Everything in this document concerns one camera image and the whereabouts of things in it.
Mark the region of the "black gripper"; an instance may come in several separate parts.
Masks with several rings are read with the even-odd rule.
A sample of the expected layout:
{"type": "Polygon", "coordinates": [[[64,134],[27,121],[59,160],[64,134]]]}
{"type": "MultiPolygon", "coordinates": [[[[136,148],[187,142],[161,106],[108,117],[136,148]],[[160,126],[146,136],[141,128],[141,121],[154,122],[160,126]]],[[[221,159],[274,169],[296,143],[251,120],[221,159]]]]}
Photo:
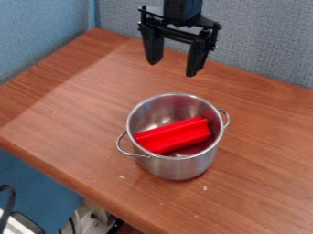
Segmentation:
{"type": "Polygon", "coordinates": [[[164,0],[164,6],[142,5],[138,8],[141,13],[138,30],[142,34],[149,64],[156,65],[164,59],[165,37],[177,38],[184,43],[192,43],[188,77],[195,77],[204,68],[209,50],[217,47],[223,29],[217,21],[204,16],[203,7],[204,0],[164,0]]]}

